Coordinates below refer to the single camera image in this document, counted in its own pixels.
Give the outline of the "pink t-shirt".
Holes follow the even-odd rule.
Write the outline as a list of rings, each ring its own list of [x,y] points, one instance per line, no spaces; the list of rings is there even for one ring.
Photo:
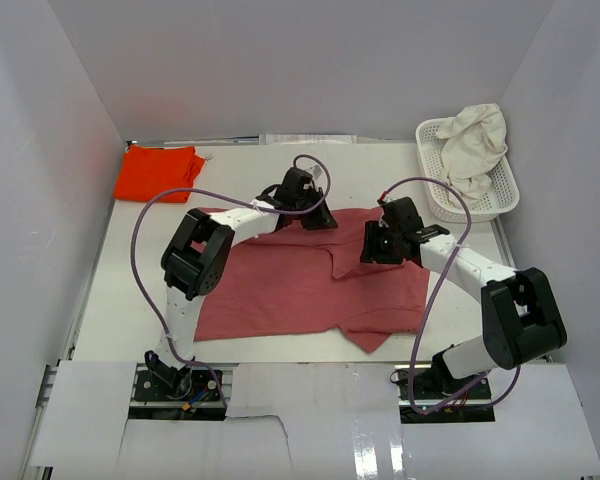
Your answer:
[[[201,308],[195,340],[322,333],[338,329],[366,353],[393,334],[419,332],[429,272],[410,262],[364,264],[364,226],[380,208],[334,212],[337,228],[299,223],[232,248]]]

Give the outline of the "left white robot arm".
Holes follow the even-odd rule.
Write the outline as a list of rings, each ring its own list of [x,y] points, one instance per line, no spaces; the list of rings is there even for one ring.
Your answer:
[[[318,164],[315,170],[327,173]],[[160,311],[140,280],[136,246],[147,203],[132,233],[132,273],[142,295],[162,327],[158,346],[145,353],[145,364],[157,387],[168,398],[181,399],[193,386],[191,370],[201,365],[193,353],[201,307],[220,283],[231,249],[249,239],[279,231],[298,221],[309,231],[335,229],[338,224],[327,206],[326,187],[316,185],[315,170],[290,167],[281,183],[267,187],[250,202],[206,191],[204,194],[234,204],[234,209],[207,213],[191,209],[183,217],[160,261],[167,291],[167,307]]]

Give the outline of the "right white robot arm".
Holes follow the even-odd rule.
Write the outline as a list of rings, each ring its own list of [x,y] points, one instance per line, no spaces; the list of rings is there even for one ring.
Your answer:
[[[544,272],[493,262],[460,244],[448,229],[425,225],[408,197],[379,205],[380,220],[365,224],[362,262],[413,263],[480,305],[480,335],[435,354],[428,369],[407,377],[407,386],[452,399],[483,373],[517,368],[566,345],[567,331]]]

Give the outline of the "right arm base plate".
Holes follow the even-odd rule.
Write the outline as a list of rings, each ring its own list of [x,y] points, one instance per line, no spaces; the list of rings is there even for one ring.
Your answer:
[[[471,390],[454,399],[443,409],[429,415],[422,415],[413,410],[408,399],[408,369],[396,369],[389,376],[389,381],[398,389],[400,419],[403,425],[409,424],[460,424],[490,423],[495,421],[492,407],[486,407],[491,398],[491,389],[486,379],[482,379]],[[424,369],[417,369],[414,382],[414,400],[416,405],[425,410],[439,402],[450,398],[469,380],[461,380],[439,390],[427,378]]]

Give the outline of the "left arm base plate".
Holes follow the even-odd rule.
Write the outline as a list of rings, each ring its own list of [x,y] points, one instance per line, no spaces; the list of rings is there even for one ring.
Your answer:
[[[219,383],[206,369],[184,369],[171,389],[148,369],[137,372],[128,417],[131,420],[216,421],[226,418]]]

